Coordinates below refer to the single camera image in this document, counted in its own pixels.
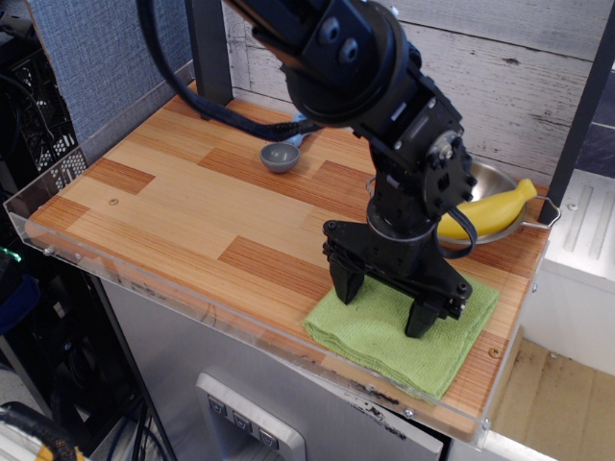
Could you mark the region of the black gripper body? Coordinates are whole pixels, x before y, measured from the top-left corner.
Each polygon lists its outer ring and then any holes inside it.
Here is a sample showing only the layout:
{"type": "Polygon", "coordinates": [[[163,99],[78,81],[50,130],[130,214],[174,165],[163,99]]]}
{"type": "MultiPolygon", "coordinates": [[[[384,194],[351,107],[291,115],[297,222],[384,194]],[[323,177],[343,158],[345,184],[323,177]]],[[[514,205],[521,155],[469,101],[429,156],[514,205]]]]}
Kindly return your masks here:
{"type": "Polygon", "coordinates": [[[391,240],[367,224],[330,220],[323,226],[323,253],[351,255],[366,267],[366,276],[409,295],[426,295],[439,303],[439,317],[458,319],[472,296],[472,285],[436,248],[430,234],[410,241],[391,240]]]}

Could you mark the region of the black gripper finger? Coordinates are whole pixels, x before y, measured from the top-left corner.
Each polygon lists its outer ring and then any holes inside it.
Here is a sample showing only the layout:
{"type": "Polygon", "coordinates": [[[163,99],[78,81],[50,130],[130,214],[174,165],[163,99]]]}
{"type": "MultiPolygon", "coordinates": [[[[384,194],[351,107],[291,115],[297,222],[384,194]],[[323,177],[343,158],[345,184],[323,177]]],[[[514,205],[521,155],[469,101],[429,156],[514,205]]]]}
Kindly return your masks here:
{"type": "Polygon", "coordinates": [[[406,323],[407,337],[422,337],[439,317],[439,303],[432,295],[415,299],[409,310],[406,323]]]}
{"type": "Polygon", "coordinates": [[[351,256],[332,254],[330,274],[337,298],[344,304],[350,303],[361,288],[365,274],[365,264],[351,256]]]}

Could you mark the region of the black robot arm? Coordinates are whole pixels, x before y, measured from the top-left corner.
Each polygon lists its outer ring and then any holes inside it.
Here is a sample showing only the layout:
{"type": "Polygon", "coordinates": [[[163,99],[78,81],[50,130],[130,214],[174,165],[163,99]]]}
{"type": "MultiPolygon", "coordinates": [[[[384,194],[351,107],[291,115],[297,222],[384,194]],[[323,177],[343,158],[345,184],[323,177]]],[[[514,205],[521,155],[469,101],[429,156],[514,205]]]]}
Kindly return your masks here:
{"type": "Polygon", "coordinates": [[[437,228],[460,212],[476,180],[461,117],[386,7],[374,1],[236,1],[254,38],[280,62],[292,103],[308,120],[368,141],[376,177],[362,223],[329,221],[324,247],[337,297],[366,277],[409,295],[406,335],[458,318],[471,284],[452,266],[437,228]]]}

